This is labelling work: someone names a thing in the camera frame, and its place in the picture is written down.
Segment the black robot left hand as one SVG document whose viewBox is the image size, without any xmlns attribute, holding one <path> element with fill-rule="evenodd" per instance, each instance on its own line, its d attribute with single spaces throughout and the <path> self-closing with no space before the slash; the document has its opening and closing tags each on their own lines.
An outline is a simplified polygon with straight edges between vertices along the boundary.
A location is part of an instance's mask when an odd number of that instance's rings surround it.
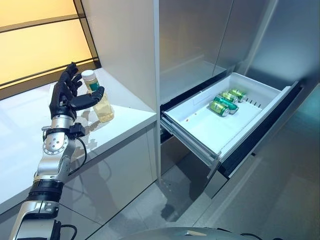
<svg viewBox="0 0 320 240">
<path fill-rule="evenodd" d="M 71 62 L 54 85 L 49 104 L 51 118 L 65 115 L 76 120 L 77 111 L 91 108 L 103 98 L 105 88 L 102 86 L 91 93 L 78 95 L 78 89 L 83 83 L 81 82 L 82 76 L 77 72 L 76 63 Z"/>
</svg>

